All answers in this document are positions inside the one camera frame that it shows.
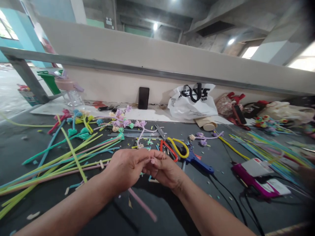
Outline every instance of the smartphone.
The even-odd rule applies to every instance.
[[[149,91],[150,91],[149,88],[144,88],[144,87],[139,88],[138,109],[141,109],[141,110],[148,109]]]
[[[239,105],[232,106],[232,110],[238,122],[240,122],[242,125],[247,123]]]

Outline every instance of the table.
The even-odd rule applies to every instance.
[[[15,116],[13,121],[20,124],[34,125],[51,125],[55,123],[52,116],[33,115],[29,111],[23,112]],[[203,132],[205,136],[210,136],[209,132],[202,131],[196,124],[185,124],[175,122],[148,122],[146,128],[151,128],[154,124],[164,127],[163,130],[170,137],[178,139],[187,139],[188,135]],[[83,128],[83,125],[77,125],[77,129]],[[70,125],[64,126],[65,130],[70,128]],[[240,130],[236,126],[232,126],[235,130]],[[7,123],[0,123],[0,184],[4,184],[13,180],[22,174],[25,174],[37,166],[28,164],[22,166],[21,163],[27,158],[44,150],[51,136],[47,134],[49,128],[28,128],[18,127]],[[219,125],[218,132],[224,131],[224,137],[229,139],[228,134],[232,133],[224,125]],[[103,130],[104,135],[94,142],[91,146],[108,139],[109,130]],[[23,136],[28,136],[28,139],[22,140]],[[63,140],[64,137],[59,133],[55,142]],[[277,141],[284,143],[285,141],[300,141],[302,143],[314,143],[314,141],[305,136],[295,135],[280,135],[276,137]],[[121,142],[121,148],[130,148],[127,144],[133,145],[135,139],[126,138]],[[73,140],[73,146],[81,143],[80,140]],[[259,234],[257,227],[252,220],[251,212],[244,198],[240,194],[244,190],[244,186],[235,178],[231,171],[231,159],[235,162],[243,162],[243,158],[234,153],[229,147],[224,145],[219,139],[209,140],[208,144],[211,147],[202,147],[194,141],[194,152],[202,156],[202,161],[215,169],[216,177],[240,200],[249,228],[254,233]],[[252,158],[253,155],[243,148],[240,144],[231,143],[231,145],[240,151],[242,154]],[[49,152],[46,163],[68,152],[67,144],[62,144],[61,148],[55,148]],[[112,154],[103,153],[93,157],[89,163],[110,158]],[[91,178],[98,174],[101,170],[95,169],[86,172],[86,176]],[[232,212],[231,207],[235,211],[237,217],[242,220],[241,214],[235,201],[229,200],[230,194],[215,183],[217,188],[224,194],[227,200],[216,189],[213,183],[207,184],[209,177],[201,173],[193,165],[186,165],[186,174],[207,194],[212,197]],[[133,187],[136,194],[152,209],[157,215],[158,221],[154,223],[147,213],[130,197],[133,209],[128,206],[129,193],[124,192],[121,198],[115,198],[104,209],[91,220],[78,235],[199,235],[197,228],[189,217],[183,205],[178,198],[167,188],[161,184],[148,182],[148,175],[140,177],[137,184]],[[19,230],[28,224],[30,221],[26,217],[38,211],[42,213],[49,210],[51,207],[62,201],[66,196],[65,190],[68,186],[81,182],[79,173],[70,176],[55,179],[49,182],[38,185],[30,194],[28,194],[16,207],[14,207],[2,220],[0,220],[0,235],[9,235],[13,230]],[[0,203],[15,196],[16,193],[0,197]],[[291,225],[296,225],[307,220],[306,211],[308,209],[307,199],[299,194],[294,193],[287,197],[280,197],[271,200],[271,203],[256,199],[249,199],[251,205],[264,229],[265,233],[276,231]]]

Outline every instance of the pink power strip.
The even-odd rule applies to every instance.
[[[248,187],[253,186],[257,191],[260,192],[259,198],[269,199],[279,197],[285,194],[290,194],[291,192],[282,185],[278,180],[270,179],[266,184],[260,184],[253,176],[251,176],[241,164],[237,164],[232,167],[232,170],[247,184]],[[274,188],[275,185],[271,184],[271,181],[276,182],[275,184],[282,189],[280,193],[277,189]]]

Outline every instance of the blue glue gun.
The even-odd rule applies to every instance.
[[[207,172],[208,174],[213,174],[214,173],[214,169],[211,166],[206,165],[205,163],[203,163],[201,160],[199,160],[198,156],[193,152],[193,147],[191,144],[187,145],[188,149],[189,149],[189,156],[184,160],[187,163],[191,163],[194,162],[196,163],[202,170],[204,170],[205,172]]]

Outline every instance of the white plastic bag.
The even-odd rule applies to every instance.
[[[210,92],[214,84],[201,84],[179,86],[171,93],[167,108],[172,117],[178,119],[196,119],[218,115],[216,105]]]
[[[272,102],[266,106],[260,116],[268,115],[274,120],[285,118],[289,121],[294,121],[292,127],[313,121],[315,109],[307,107],[292,106],[288,102]]]

